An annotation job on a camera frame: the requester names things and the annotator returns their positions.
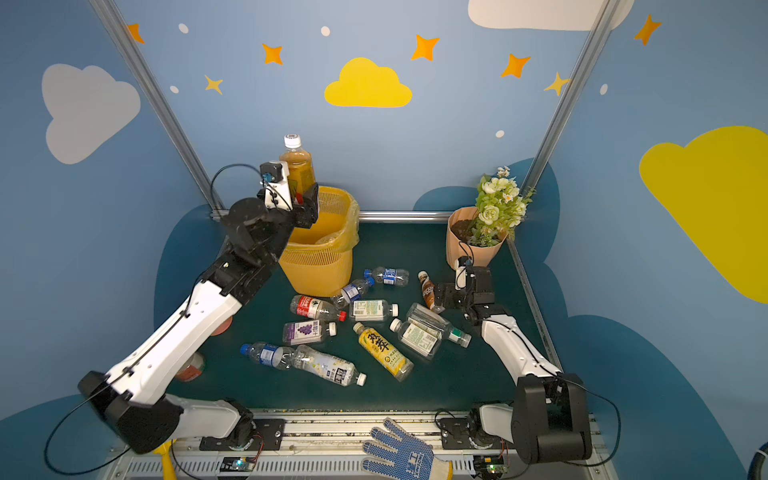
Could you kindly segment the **amber tea bottle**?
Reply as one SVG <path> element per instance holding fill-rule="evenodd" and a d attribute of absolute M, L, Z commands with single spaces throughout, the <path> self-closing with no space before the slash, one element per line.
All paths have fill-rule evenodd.
<path fill-rule="evenodd" d="M 288 185 L 291 195 L 295 198 L 306 197 L 316 183 L 312 155 L 302 147 L 298 134 L 284 136 L 285 151 L 280 155 L 280 161 L 288 166 Z"/>

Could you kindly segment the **clear bottle green cap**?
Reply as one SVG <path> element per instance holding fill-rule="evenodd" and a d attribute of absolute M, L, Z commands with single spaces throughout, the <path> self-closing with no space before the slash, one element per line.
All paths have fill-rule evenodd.
<path fill-rule="evenodd" d="M 463 348 L 467 348 L 471 342 L 472 337 L 468 333 L 423 305 L 413 303 L 407 312 L 407 318 L 433 331 L 435 336 L 450 340 Z"/>

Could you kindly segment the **yellow label tea bottle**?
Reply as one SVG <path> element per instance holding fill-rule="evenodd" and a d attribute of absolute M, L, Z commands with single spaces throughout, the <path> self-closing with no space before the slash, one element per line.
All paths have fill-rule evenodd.
<path fill-rule="evenodd" d="M 372 327 L 360 322 L 353 325 L 359 345 L 367 351 L 397 381 L 403 382 L 414 368 L 414 364 L 384 336 Z"/>

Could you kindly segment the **blue-cap water bottle front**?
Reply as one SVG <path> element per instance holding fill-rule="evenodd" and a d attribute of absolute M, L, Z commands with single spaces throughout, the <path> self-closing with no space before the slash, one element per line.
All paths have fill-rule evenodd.
<path fill-rule="evenodd" d="M 292 366 L 296 353 L 292 347 L 278 346 L 265 342 L 243 344 L 239 352 L 255 364 L 277 370 L 288 370 Z"/>

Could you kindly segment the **white yellow label long bottle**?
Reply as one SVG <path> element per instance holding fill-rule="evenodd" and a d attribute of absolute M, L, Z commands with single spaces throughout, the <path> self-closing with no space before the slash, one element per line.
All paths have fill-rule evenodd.
<path fill-rule="evenodd" d="M 308 345 L 299 345 L 295 349 L 291 363 L 294 368 L 343 387 L 351 385 L 362 387 L 367 380 L 367 375 L 362 373 L 354 363 L 315 350 Z"/>

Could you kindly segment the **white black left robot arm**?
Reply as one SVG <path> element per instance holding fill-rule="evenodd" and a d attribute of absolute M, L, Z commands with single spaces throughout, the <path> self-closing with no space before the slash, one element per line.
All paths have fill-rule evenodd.
<path fill-rule="evenodd" d="M 233 400 L 198 401 L 167 392 L 187 361 L 267 283 L 296 228 L 318 219 L 318 185 L 291 209 L 270 208 L 267 194 L 236 202 L 221 223 L 229 244 L 195 282 L 179 309 L 108 372 L 91 371 L 78 388 L 98 417 L 137 454 L 187 437 L 231 439 L 243 447 L 252 416 Z"/>

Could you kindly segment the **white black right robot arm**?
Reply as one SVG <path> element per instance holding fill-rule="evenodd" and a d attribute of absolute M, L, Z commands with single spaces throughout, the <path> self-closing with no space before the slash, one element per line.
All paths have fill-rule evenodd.
<path fill-rule="evenodd" d="M 470 413 L 470 438 L 478 445 L 505 440 L 528 465 L 589 459 L 590 422 L 580 378 L 541 354 L 495 301 L 487 267 L 466 263 L 455 272 L 453 283 L 437 288 L 437 301 L 479 328 L 516 385 L 511 404 L 484 404 Z"/>

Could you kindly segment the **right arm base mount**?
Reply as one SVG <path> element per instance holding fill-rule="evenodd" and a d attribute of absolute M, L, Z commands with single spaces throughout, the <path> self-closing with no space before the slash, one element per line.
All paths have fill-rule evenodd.
<path fill-rule="evenodd" d="M 460 415 L 440 411 L 434 422 L 444 450 L 501 450 L 513 447 L 511 442 L 482 429 L 478 410 Z"/>

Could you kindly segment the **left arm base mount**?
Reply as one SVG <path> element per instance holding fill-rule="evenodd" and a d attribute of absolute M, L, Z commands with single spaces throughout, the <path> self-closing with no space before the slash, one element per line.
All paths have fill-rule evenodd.
<path fill-rule="evenodd" d="M 275 418 L 241 420 L 224 438 L 203 437 L 200 451 L 259 452 L 280 449 L 286 421 Z"/>

